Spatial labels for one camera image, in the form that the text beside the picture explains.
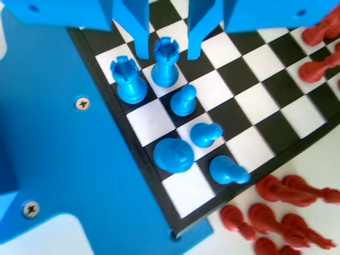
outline chessboard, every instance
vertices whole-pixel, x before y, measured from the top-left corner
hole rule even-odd
[[[310,47],[301,39],[304,28],[226,34],[220,24],[203,41],[200,57],[188,61],[187,17],[188,7],[180,1],[150,4],[149,60],[136,56],[133,38],[116,22],[111,32],[69,30],[175,236],[340,124],[340,67],[312,84],[298,76],[303,63],[333,53],[340,37]],[[164,36],[180,46],[180,76],[169,88],[151,78],[154,44]],[[110,71],[111,62],[121,55],[135,60],[148,86],[145,99],[135,105],[120,100]],[[197,106],[191,115],[179,117],[169,102],[188,83],[197,90]],[[223,137],[209,148],[196,147],[189,132],[199,122],[218,123]],[[153,151],[164,138],[181,138],[192,146],[195,163],[190,170],[172,175],[155,165]],[[216,183],[209,163],[219,155],[244,166],[250,182]]]

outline screw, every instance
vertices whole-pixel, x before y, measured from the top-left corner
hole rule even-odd
[[[90,100],[86,97],[81,97],[75,102],[75,107],[80,111],[85,111],[90,107]]]
[[[30,219],[33,219],[36,217],[39,213],[39,205],[35,201],[29,201],[27,202],[23,207],[23,214]]]

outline chess piece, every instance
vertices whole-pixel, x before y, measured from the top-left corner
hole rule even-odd
[[[225,206],[220,212],[220,218],[225,228],[232,232],[239,232],[249,242],[256,241],[256,232],[244,222],[242,212],[236,206]]]
[[[298,175],[288,175],[282,180],[283,185],[293,188],[295,190],[303,191],[315,197],[322,198],[326,203],[333,203],[340,205],[340,191],[336,189],[324,188],[319,190],[312,186]]]
[[[157,40],[154,47],[156,64],[151,70],[151,76],[155,84],[167,88],[176,83],[179,71],[175,63],[180,58],[180,48],[176,40],[171,42],[170,37],[162,37]]]
[[[209,165],[209,171],[214,181],[219,184],[229,184],[231,182],[243,184],[250,180],[248,171],[227,156],[214,158]]]
[[[336,244],[334,244],[332,240],[326,239],[314,230],[310,229],[304,219],[297,214],[286,214],[282,218],[281,224],[284,227],[292,227],[300,231],[304,234],[309,243],[314,243],[322,249],[329,250],[336,247]]]
[[[171,110],[178,116],[187,116],[196,108],[196,89],[193,85],[183,86],[170,100]]]
[[[283,185],[278,178],[272,175],[268,175],[259,181],[256,184],[256,190],[263,199],[269,202],[280,200],[299,207],[309,206],[317,200],[315,196]]]
[[[197,123],[190,130],[190,139],[194,145],[200,148],[208,148],[220,138],[223,134],[223,129],[217,123],[206,124]]]
[[[192,166],[194,153],[187,142],[176,138],[165,138],[155,147],[154,161],[159,168],[171,174],[182,173]]]
[[[310,247],[303,233],[291,227],[284,227],[276,220],[274,212],[264,204],[252,205],[248,211],[248,219],[257,232],[264,235],[271,232],[281,235],[286,244],[294,249]]]
[[[112,61],[110,69],[118,83],[119,98],[128,104],[137,104],[144,99],[148,87],[139,77],[139,70],[133,59],[129,60],[127,56],[117,57],[117,62]]]
[[[318,82],[325,75],[327,69],[334,68],[337,65],[340,65],[340,52],[334,52],[321,62],[310,61],[304,63],[299,68],[299,76],[301,80],[307,83]]]

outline blue pawn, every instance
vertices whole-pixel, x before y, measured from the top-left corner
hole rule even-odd
[[[243,184],[249,182],[250,175],[248,171],[233,162],[227,156],[217,156],[214,158],[209,166],[211,177],[219,184],[229,184],[236,182]]]
[[[170,37],[157,40],[154,48],[156,64],[151,70],[155,84],[160,87],[171,87],[179,78],[179,71],[175,63],[180,58],[180,48],[177,41],[171,42]]]
[[[194,153],[187,142],[178,138],[165,138],[156,145],[154,160],[159,168],[171,174],[183,173],[192,166]]]
[[[171,110],[178,116],[187,116],[196,108],[196,89],[193,85],[185,85],[170,100]]]
[[[111,72],[118,83],[118,96],[128,104],[142,101],[148,91],[145,81],[139,77],[139,70],[133,59],[127,56],[117,57],[117,63],[112,61]]]
[[[223,129],[217,123],[198,123],[190,130],[190,138],[194,145],[208,148],[223,134]]]

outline red chess piece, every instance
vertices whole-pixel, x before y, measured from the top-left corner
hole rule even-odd
[[[308,183],[300,176],[288,175],[283,178],[282,183],[290,188],[303,191],[318,198],[322,198],[326,203],[333,203],[340,205],[340,191],[330,188],[324,188],[322,190],[309,186]]]
[[[310,247],[305,236],[291,227],[284,227],[276,218],[274,212],[266,205],[256,203],[248,211],[248,218],[254,229],[261,234],[274,232],[282,236],[286,244],[294,249]]]
[[[304,219],[297,214],[286,214],[282,218],[281,224],[285,227],[292,227],[302,232],[309,243],[314,243],[322,249],[329,250],[336,247],[336,244],[334,244],[332,240],[326,239],[310,229]]]
[[[225,228],[232,232],[239,232],[249,242],[256,241],[256,232],[244,222],[242,212],[236,206],[225,206],[220,212],[220,218]]]
[[[309,206],[317,200],[314,196],[283,185],[278,178],[272,175],[268,175],[259,181],[256,184],[256,190],[263,199],[269,202],[280,200],[299,207]]]
[[[299,76],[304,82],[314,83],[322,79],[327,69],[337,65],[340,65],[340,52],[334,52],[321,62],[304,63],[299,69]]]

